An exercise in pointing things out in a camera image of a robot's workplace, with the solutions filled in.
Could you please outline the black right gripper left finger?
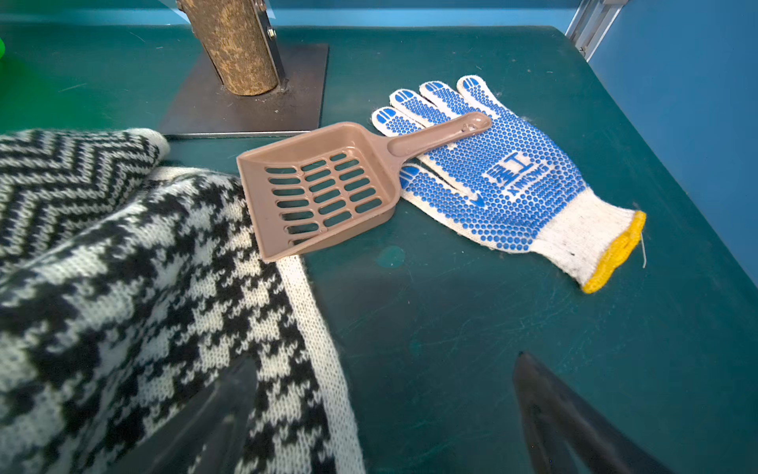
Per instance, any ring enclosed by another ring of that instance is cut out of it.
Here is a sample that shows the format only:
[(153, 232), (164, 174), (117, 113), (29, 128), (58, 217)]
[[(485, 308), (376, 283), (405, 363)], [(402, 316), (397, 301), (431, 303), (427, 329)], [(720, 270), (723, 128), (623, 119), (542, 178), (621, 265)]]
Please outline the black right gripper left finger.
[(197, 393), (168, 423), (112, 466), (111, 473), (232, 473), (241, 457), (257, 393), (245, 355)]

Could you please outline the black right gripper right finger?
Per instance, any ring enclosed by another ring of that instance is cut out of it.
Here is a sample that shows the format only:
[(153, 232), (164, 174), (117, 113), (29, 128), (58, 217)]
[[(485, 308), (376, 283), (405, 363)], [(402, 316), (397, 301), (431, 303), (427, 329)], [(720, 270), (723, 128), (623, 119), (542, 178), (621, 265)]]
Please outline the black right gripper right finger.
[(536, 473), (576, 473), (576, 454), (592, 473), (668, 473), (533, 355), (513, 369), (524, 439)]

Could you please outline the black white knitted scarf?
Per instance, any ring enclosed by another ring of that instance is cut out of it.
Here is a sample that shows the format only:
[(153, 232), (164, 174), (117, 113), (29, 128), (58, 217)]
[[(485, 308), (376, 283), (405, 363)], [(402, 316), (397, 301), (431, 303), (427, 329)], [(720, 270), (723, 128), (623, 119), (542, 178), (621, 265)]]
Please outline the black white knitted scarf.
[(166, 138), (1, 138), (1, 469), (111, 473), (241, 357), (232, 473), (361, 473), (341, 363), (298, 257), (265, 262), (239, 178)]

